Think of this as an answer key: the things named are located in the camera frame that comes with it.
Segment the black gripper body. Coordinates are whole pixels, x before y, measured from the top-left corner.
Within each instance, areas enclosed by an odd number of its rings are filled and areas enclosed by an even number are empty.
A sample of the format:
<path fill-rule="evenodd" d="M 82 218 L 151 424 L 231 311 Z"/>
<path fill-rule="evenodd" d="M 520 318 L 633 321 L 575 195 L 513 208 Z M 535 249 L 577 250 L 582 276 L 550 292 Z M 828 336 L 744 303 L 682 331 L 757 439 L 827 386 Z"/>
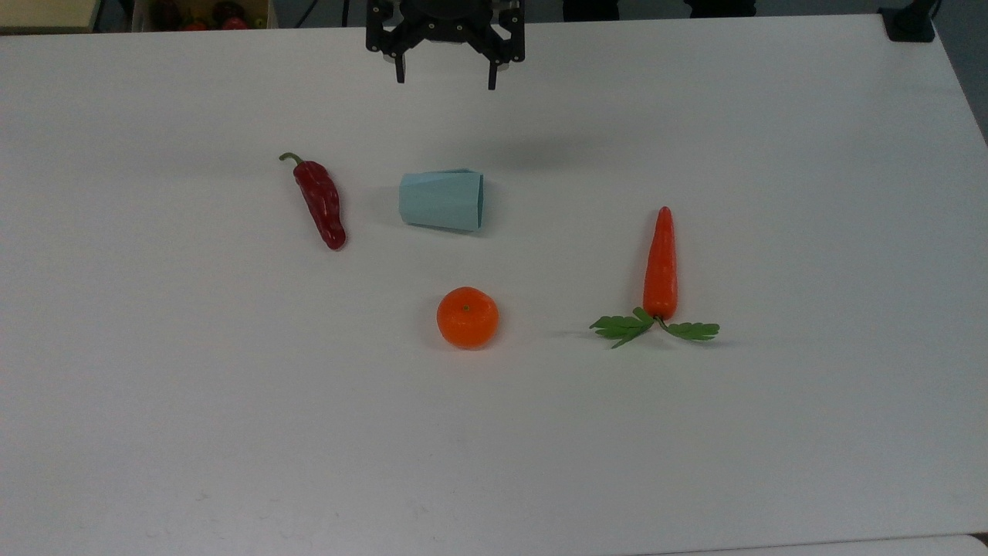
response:
<path fill-rule="evenodd" d="M 424 41 L 465 43 L 492 66 L 526 59 L 523 1 L 367 1 L 366 50 L 400 59 Z"/>

